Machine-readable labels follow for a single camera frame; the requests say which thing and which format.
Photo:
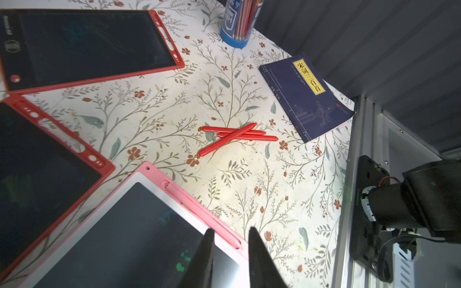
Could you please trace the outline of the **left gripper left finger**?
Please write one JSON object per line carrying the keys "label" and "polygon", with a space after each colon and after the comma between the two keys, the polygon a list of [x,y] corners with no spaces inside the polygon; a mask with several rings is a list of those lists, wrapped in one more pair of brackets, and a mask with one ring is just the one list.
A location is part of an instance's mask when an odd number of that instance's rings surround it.
{"label": "left gripper left finger", "polygon": [[214,265],[215,230],[207,229],[177,288],[210,288]]}

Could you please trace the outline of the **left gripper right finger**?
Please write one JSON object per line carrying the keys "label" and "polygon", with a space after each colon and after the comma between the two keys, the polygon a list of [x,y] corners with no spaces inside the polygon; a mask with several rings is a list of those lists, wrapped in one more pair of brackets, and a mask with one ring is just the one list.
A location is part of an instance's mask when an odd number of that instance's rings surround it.
{"label": "left gripper right finger", "polygon": [[248,244],[251,288],[287,288],[255,227],[249,230]]}

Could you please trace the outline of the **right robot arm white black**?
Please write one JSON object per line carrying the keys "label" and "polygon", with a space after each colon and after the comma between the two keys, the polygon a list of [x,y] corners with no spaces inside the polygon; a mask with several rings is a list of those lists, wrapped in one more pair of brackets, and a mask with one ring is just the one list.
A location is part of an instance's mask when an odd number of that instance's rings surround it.
{"label": "right robot arm white black", "polygon": [[390,229],[426,228],[461,242],[461,162],[441,160],[403,173],[403,182],[366,187],[361,206],[370,222]]}

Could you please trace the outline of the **pink white writing tablet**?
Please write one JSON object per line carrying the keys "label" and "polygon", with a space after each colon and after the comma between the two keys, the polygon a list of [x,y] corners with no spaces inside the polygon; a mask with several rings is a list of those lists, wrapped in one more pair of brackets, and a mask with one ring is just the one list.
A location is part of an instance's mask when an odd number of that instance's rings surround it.
{"label": "pink white writing tablet", "polygon": [[21,286],[174,288],[207,229],[215,231],[212,287],[249,287],[247,242],[145,162]]}

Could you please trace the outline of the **red stylus lower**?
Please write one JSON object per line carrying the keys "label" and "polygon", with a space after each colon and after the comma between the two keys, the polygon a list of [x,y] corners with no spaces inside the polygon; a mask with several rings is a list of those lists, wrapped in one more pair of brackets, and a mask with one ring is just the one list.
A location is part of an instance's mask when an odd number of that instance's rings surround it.
{"label": "red stylus lower", "polygon": [[209,145],[208,147],[200,150],[198,152],[198,156],[200,157],[204,157],[206,156],[207,154],[215,151],[215,150],[218,150],[219,148],[221,148],[222,146],[225,146],[226,144],[228,144],[229,142],[233,141],[234,139],[236,139],[237,137],[239,136],[242,136],[243,134],[251,131],[252,129],[254,129],[255,127],[257,126],[257,123],[251,123],[239,130],[235,130],[234,132],[232,133],[229,133],[227,136],[225,136],[224,138],[221,138],[218,142],[215,142],[211,145]]}

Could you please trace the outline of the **red stylus upper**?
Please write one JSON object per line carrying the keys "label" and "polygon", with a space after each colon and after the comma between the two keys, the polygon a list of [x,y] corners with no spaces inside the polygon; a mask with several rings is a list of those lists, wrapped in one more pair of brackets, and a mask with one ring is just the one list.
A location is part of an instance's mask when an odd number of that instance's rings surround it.
{"label": "red stylus upper", "polygon": [[[203,132],[210,132],[210,133],[233,133],[236,131],[234,128],[222,128],[222,127],[210,127],[210,126],[203,126],[200,128],[200,131]],[[258,130],[249,130],[246,134],[250,135],[266,135],[266,132],[258,131]]]}

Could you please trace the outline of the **red tablet middle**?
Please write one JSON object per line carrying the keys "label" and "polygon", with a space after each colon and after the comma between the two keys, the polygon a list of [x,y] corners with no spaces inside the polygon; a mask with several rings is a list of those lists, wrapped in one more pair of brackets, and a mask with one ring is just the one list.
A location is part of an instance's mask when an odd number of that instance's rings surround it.
{"label": "red tablet middle", "polygon": [[21,96],[1,102],[1,278],[114,171],[114,165]]}

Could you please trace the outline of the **red tablet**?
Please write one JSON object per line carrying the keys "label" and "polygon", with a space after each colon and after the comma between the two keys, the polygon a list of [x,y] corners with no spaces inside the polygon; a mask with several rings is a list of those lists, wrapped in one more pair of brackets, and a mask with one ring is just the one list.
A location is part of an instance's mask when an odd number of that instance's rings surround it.
{"label": "red tablet", "polygon": [[3,9],[1,72],[9,94],[33,94],[185,63],[153,10]]}
{"label": "red tablet", "polygon": [[1,278],[114,171],[114,165],[21,96],[1,102]]}

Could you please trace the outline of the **red tablet back right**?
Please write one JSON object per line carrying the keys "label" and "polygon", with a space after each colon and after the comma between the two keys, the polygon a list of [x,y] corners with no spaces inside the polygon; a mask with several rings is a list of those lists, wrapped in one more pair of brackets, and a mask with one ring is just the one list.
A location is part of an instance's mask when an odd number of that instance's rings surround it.
{"label": "red tablet back right", "polygon": [[1,72],[9,94],[33,94],[185,63],[153,10],[3,9]]}

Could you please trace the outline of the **dark blue book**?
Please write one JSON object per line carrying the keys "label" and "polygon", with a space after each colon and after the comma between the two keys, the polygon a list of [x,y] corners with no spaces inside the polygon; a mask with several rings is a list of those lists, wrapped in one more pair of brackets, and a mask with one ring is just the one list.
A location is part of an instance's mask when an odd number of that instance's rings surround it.
{"label": "dark blue book", "polygon": [[304,53],[263,64],[259,71],[304,143],[355,115],[333,94]]}

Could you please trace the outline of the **clear tube of colour pencils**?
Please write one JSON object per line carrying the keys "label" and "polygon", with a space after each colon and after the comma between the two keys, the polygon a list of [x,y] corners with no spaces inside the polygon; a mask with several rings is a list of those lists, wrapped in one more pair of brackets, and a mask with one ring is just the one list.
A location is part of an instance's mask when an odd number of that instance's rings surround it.
{"label": "clear tube of colour pencils", "polygon": [[220,29],[223,41],[233,48],[244,48],[263,4],[263,0],[227,1]]}

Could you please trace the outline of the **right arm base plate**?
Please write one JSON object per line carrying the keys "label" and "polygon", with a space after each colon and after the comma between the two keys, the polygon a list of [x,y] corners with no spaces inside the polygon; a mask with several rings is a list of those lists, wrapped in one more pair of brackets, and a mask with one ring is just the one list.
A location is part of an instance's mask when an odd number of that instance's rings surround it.
{"label": "right arm base plate", "polygon": [[375,214],[370,208],[374,200],[369,200],[367,197],[374,188],[386,191],[388,186],[396,183],[388,176],[389,173],[370,157],[358,158],[349,252],[351,258],[369,269],[374,276],[378,275],[378,256],[381,247],[395,234],[376,221]]}

